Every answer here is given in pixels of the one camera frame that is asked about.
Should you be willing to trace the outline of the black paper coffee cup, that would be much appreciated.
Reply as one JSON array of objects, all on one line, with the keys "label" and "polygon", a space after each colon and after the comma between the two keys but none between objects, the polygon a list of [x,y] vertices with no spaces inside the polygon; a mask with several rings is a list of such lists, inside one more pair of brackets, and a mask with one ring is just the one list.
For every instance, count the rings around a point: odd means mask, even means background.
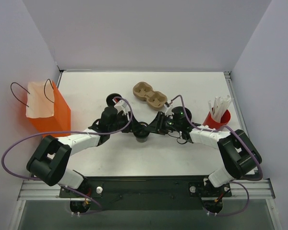
[{"label": "black paper coffee cup", "polygon": [[148,140],[148,136],[136,136],[136,140],[140,143],[144,143]]}]

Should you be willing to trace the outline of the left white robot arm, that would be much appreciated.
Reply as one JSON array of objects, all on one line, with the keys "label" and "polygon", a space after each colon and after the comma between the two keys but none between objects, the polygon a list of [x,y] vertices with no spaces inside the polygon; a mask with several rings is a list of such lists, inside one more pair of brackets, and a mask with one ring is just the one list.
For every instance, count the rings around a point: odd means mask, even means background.
[{"label": "left white robot arm", "polygon": [[139,138],[147,124],[130,116],[131,112],[118,112],[109,106],[83,134],[60,138],[45,136],[28,161],[26,169],[49,186],[63,185],[70,187],[77,197],[84,196],[88,191],[87,179],[67,168],[69,158],[82,150],[104,144],[112,132],[120,129],[123,133],[132,132]]}]

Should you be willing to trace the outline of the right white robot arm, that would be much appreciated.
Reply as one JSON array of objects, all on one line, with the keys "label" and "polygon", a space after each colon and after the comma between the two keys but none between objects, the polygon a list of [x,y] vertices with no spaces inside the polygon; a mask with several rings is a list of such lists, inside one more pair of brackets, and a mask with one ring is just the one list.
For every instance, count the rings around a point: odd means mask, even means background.
[{"label": "right white robot arm", "polygon": [[171,109],[169,114],[158,112],[145,131],[160,135],[178,132],[180,138],[188,143],[203,144],[219,150],[223,166],[203,179],[204,192],[210,196],[233,180],[256,180],[246,174],[262,163],[262,157],[243,130],[217,132],[193,123],[191,118],[189,109],[178,106]]}]

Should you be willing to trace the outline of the red plastic cup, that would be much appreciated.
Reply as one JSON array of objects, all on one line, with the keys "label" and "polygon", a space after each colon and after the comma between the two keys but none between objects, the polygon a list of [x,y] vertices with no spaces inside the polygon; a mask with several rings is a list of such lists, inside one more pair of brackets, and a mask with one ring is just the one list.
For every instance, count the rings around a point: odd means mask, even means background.
[{"label": "red plastic cup", "polygon": [[229,110],[226,110],[221,117],[220,122],[215,121],[210,112],[208,113],[206,119],[203,122],[203,126],[208,126],[210,129],[220,129],[222,126],[227,125],[231,119],[231,114]]}]

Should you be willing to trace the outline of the brown cardboard cup carrier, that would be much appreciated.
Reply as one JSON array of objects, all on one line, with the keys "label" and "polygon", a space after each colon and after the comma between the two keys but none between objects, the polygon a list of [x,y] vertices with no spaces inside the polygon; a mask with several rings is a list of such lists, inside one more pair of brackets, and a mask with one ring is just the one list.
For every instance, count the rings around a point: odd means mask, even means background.
[{"label": "brown cardboard cup carrier", "polygon": [[134,85],[132,92],[137,99],[146,102],[147,105],[154,110],[162,109],[168,101],[165,94],[160,91],[155,91],[151,85],[144,81]]}]

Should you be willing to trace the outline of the orange paper bag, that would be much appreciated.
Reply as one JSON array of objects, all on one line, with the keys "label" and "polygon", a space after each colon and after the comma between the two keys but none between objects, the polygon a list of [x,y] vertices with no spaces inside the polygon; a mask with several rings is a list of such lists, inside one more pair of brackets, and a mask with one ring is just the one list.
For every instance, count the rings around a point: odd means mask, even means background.
[{"label": "orange paper bag", "polygon": [[10,84],[25,91],[26,101],[12,95],[25,107],[25,117],[43,137],[65,137],[71,134],[71,109],[54,81],[30,81],[27,87],[17,82]]}]

